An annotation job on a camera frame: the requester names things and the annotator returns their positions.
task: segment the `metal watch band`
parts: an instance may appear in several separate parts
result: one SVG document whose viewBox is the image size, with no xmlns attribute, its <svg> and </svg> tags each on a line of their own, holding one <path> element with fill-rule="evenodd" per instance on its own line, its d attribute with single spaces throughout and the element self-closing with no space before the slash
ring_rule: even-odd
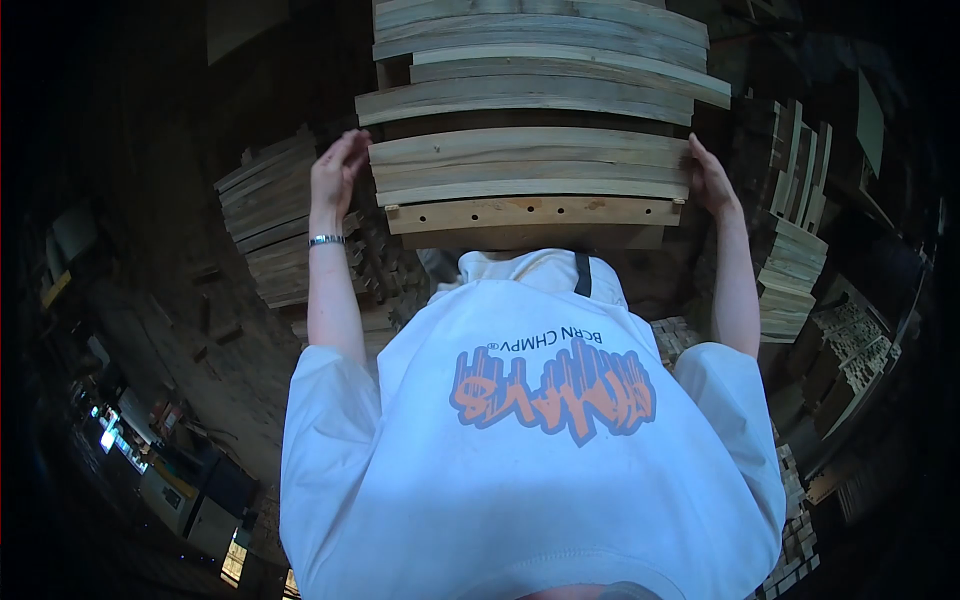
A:
<svg viewBox="0 0 960 600">
<path fill-rule="evenodd" d="M 317 237 L 310 238 L 309 248 L 313 248 L 318 244 L 346 244 L 347 238 L 343 235 L 318 235 Z"/>
</svg>

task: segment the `stack of wooden boards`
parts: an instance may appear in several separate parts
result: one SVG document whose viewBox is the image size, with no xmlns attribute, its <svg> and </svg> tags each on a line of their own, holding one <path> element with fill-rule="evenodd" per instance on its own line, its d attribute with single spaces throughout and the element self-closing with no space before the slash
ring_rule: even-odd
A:
<svg viewBox="0 0 960 600">
<path fill-rule="evenodd" d="M 262 151 L 248 149 L 242 166 L 215 184 L 224 223 L 247 260 L 257 293 L 304 343 L 310 166 L 316 147 L 314 134 L 304 126 Z M 366 191 L 372 197 L 368 182 L 358 181 L 355 188 L 358 195 Z M 416 256 L 390 241 L 381 216 L 351 211 L 344 236 L 367 351 L 374 356 L 425 303 L 429 281 Z"/>
<path fill-rule="evenodd" d="M 740 200 L 816 234 L 826 202 L 833 127 L 809 127 L 796 100 L 785 108 L 772 100 L 738 98 L 733 114 L 738 127 L 731 180 Z"/>
<path fill-rule="evenodd" d="M 804 404 L 821 438 L 830 435 L 900 357 L 872 310 L 855 300 L 810 315 L 787 358 L 803 380 Z"/>
<path fill-rule="evenodd" d="M 474 112 L 374 144 L 377 203 L 406 247 L 656 248 L 679 223 L 687 147 L 672 125 L 695 100 L 730 106 L 706 74 L 706 25 L 635 0 L 391 0 L 374 18 L 392 77 L 357 97 L 361 126 L 543 108 L 580 126 L 490 128 Z M 601 129 L 573 111 L 658 123 Z"/>
<path fill-rule="evenodd" d="M 810 291 L 827 261 L 827 243 L 766 210 L 759 211 L 751 229 L 760 341 L 792 343 L 816 303 Z M 713 301 L 715 279 L 716 231 L 711 228 L 694 270 L 694 283 L 705 303 Z"/>
</svg>

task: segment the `wooden piece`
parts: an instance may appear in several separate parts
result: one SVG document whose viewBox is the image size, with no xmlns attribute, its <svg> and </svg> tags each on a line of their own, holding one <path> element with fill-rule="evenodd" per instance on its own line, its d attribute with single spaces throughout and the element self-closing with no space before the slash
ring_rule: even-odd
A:
<svg viewBox="0 0 960 600">
<path fill-rule="evenodd" d="M 220 267 L 217 265 L 206 265 L 205 267 L 195 270 L 190 279 L 194 285 L 204 285 L 205 283 L 218 281 L 223 276 L 224 274 L 220 272 Z"/>
<path fill-rule="evenodd" d="M 572 250 L 620 249 L 656 250 L 663 238 L 663 226 L 633 225 L 532 225 L 493 228 L 448 229 L 406 233 L 403 247 L 472 248 L 476 250 Z"/>
<path fill-rule="evenodd" d="M 585 161 L 684 171 L 685 139 L 647 133 L 577 127 L 504 127 L 442 132 L 370 146 L 379 178 L 407 171 L 477 163 Z"/>
<path fill-rule="evenodd" d="M 800 137 L 803 129 L 804 107 L 796 100 L 791 100 L 788 108 L 788 117 L 780 120 L 780 139 L 785 148 L 789 148 L 783 164 L 783 176 L 777 175 L 777 187 L 774 192 L 770 212 L 782 217 L 786 211 L 786 204 L 790 192 L 794 169 L 797 166 L 797 154 L 800 151 Z"/>
<path fill-rule="evenodd" d="M 379 41 L 396 28 L 451 16 L 475 14 L 558 14 L 629 25 L 638 34 L 663 34 L 701 48 L 709 46 L 707 26 L 681 14 L 634 0 L 393 0 L 376 7 L 374 33 Z"/>
<path fill-rule="evenodd" d="M 801 132 L 800 146 L 794 177 L 796 189 L 791 190 L 791 198 L 785 211 L 786 220 L 797 226 L 803 225 L 806 206 L 810 199 L 810 184 L 813 181 L 814 161 L 816 159 L 817 133 L 804 126 Z"/>
<path fill-rule="evenodd" d="M 580 77 L 509 75 L 411 84 L 357 96 L 361 127 L 490 108 L 593 110 L 689 125 L 693 99 L 639 85 Z"/>
<path fill-rule="evenodd" d="M 373 60 L 439 48 L 478 44 L 566 43 L 599 48 L 707 72 L 707 50 L 687 41 L 629 25 L 553 14 L 477 14 L 433 19 L 381 33 Z"/>
<path fill-rule="evenodd" d="M 238 339 L 242 335 L 243 326 L 241 326 L 239 323 L 231 323 L 211 333 L 210 337 L 213 338 L 213 341 L 216 342 L 218 346 L 223 346 L 224 344 L 229 344 L 230 342 Z"/>
<path fill-rule="evenodd" d="M 410 82 L 421 84 L 464 77 L 507 75 L 539 75 L 579 77 L 589 80 L 650 87 L 662 92 L 687 96 L 710 102 L 722 108 L 730 107 L 730 95 L 714 92 L 684 80 L 667 77 L 652 71 L 602 64 L 587 60 L 543 58 L 467 59 L 447 62 L 428 62 L 410 67 Z"/>
<path fill-rule="evenodd" d="M 585 62 L 598 67 L 624 69 L 627 73 L 639 71 L 644 74 L 663 76 L 674 81 L 684 95 L 718 107 L 729 108 L 730 84 L 695 71 L 662 60 L 646 59 L 632 54 L 599 50 L 592 47 L 580 47 L 563 43 L 496 43 L 440 48 L 417 52 L 413 56 L 411 80 L 415 72 L 429 79 L 431 71 L 425 67 L 437 62 L 458 62 L 461 60 L 481 59 L 543 59 L 570 60 Z M 589 72 L 585 67 L 576 67 L 581 72 Z"/>
<path fill-rule="evenodd" d="M 518 225 L 680 224 L 673 203 L 646 198 L 534 196 L 407 204 L 388 215 L 390 233 Z"/>
</svg>

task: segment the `curved wooden board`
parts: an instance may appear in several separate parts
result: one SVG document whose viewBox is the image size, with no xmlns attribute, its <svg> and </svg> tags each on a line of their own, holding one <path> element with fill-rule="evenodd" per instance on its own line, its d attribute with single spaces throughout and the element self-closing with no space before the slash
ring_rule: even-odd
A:
<svg viewBox="0 0 960 600">
<path fill-rule="evenodd" d="M 407 204 L 387 210 L 390 233 L 517 225 L 680 224 L 668 200 L 619 196 L 521 196 Z"/>
<path fill-rule="evenodd" d="M 452 16 L 394 28 L 373 45 L 384 60 L 442 48 L 518 42 L 556 44 L 620 52 L 707 72 L 707 50 L 675 37 L 576 16 L 479 14 Z"/>
<path fill-rule="evenodd" d="M 374 32 L 451 16 L 474 14 L 554 14 L 610 21 L 709 47 L 707 25 L 636 0 L 392 0 L 377 5 Z"/>
<path fill-rule="evenodd" d="M 639 61 L 660 62 L 658 60 L 639 59 Z M 706 87 L 700 83 L 692 83 L 689 79 L 681 79 L 674 75 L 664 75 L 658 70 L 650 70 L 641 66 L 623 66 L 597 60 L 583 59 L 554 59 L 542 57 L 490 57 L 479 59 L 445 60 L 442 62 L 415 63 L 410 66 L 410 83 L 422 84 L 446 79 L 461 79 L 464 77 L 488 77 L 495 75 L 542 75 L 554 77 L 580 77 L 616 84 L 638 85 L 650 87 L 660 91 L 689 97 L 718 106 L 730 108 L 730 86 L 725 91 L 717 91 L 714 87 Z M 677 70 L 688 71 L 703 79 L 707 76 L 673 67 Z"/>
<path fill-rule="evenodd" d="M 416 116 L 488 108 L 556 108 L 609 112 L 689 126 L 693 99 L 649 87 L 579 77 L 466 77 L 404 85 L 357 96 L 360 126 Z"/>
</svg>

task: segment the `wooden block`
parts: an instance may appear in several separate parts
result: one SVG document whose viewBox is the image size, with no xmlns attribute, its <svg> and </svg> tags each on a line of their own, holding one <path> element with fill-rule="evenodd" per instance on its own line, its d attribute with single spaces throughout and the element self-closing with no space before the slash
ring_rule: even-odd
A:
<svg viewBox="0 0 960 600">
<path fill-rule="evenodd" d="M 521 225 L 667 225 L 680 215 L 665 200 L 595 196 L 478 198 L 406 204 L 388 213 L 390 233 Z"/>
<path fill-rule="evenodd" d="M 373 60 L 518 40 L 537 44 L 563 40 L 571 46 L 632 54 L 707 72 L 706 46 L 655 31 L 639 31 L 629 25 L 554 14 L 473 14 L 391 28 L 389 33 L 381 32 L 378 36 L 373 45 Z"/>
<path fill-rule="evenodd" d="M 689 126 L 693 99 L 640 85 L 504 75 L 404 85 L 357 96 L 361 127 L 423 115 L 502 108 L 593 110 Z"/>
<path fill-rule="evenodd" d="M 676 12 L 658 9 L 632 0 L 608 0 L 606 2 L 569 0 L 562 3 L 538 2 L 474 2 L 470 0 L 446 0 L 423 2 L 422 0 L 394 0 L 377 5 L 374 11 L 373 28 L 375 39 L 396 37 L 400 34 L 415 35 L 423 28 L 410 28 L 414 23 L 467 17 L 476 14 L 515 13 L 575 16 L 627 25 L 643 32 L 676 38 L 701 48 L 707 48 L 707 26 Z"/>
<path fill-rule="evenodd" d="M 656 250 L 660 247 L 663 238 L 663 226 L 506 226 L 406 233 L 402 238 L 403 247 L 408 250 L 418 248 L 471 248 L 491 251 L 539 248 Z"/>
<path fill-rule="evenodd" d="M 193 281 L 194 285 L 204 285 L 205 283 L 217 281 L 222 277 L 223 274 L 220 272 L 220 267 L 216 265 L 207 265 L 195 270 L 190 279 Z"/>
<path fill-rule="evenodd" d="M 241 336 L 243 336 L 243 326 L 239 323 L 225 325 L 210 334 L 210 337 L 213 338 L 213 341 L 216 342 L 218 346 L 229 344 Z"/>
</svg>

